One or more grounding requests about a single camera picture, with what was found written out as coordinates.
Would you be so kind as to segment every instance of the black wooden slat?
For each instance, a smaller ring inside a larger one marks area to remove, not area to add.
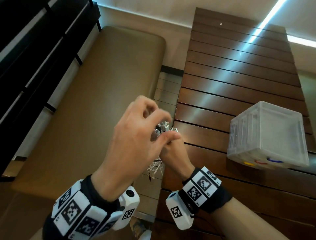
[[[0,51],[35,17],[47,0],[0,1]]]
[[[0,172],[4,172],[99,17],[96,3],[85,8],[30,83],[29,91],[22,94],[1,123],[0,136],[6,151],[2,153]]]
[[[0,63],[0,117],[87,3],[87,0],[57,1]]]

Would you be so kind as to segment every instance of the person's left hand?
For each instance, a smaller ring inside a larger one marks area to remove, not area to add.
[[[158,123],[171,120],[168,112],[144,96],[128,106],[114,127],[104,162],[91,176],[94,187],[105,200],[117,199],[159,156],[165,144],[181,138],[178,132],[167,131],[157,140],[150,140]]]

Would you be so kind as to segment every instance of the hand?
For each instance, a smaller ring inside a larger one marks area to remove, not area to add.
[[[159,157],[169,168],[179,175],[182,181],[187,180],[195,169],[190,162],[182,138],[165,145]]]
[[[159,156],[165,144],[181,137],[176,131],[167,131],[155,141],[150,140],[158,123],[171,120],[168,112],[144,96],[128,106],[114,127],[104,162],[91,176],[95,189],[105,200],[116,200]]]

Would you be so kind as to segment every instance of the white camera device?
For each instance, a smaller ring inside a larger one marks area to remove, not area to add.
[[[179,196],[179,191],[175,191],[168,196],[166,205],[174,222],[180,230],[192,227],[194,215],[189,211]]]
[[[124,210],[122,210],[123,214],[112,227],[115,231],[124,228],[129,223],[139,205],[139,195],[132,186],[129,186],[118,199],[121,207],[124,206]]]

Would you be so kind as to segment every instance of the person's right hand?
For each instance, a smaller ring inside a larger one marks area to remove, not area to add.
[[[182,138],[165,145],[159,157],[163,163],[179,175],[182,181],[187,180],[195,169],[190,162]]]

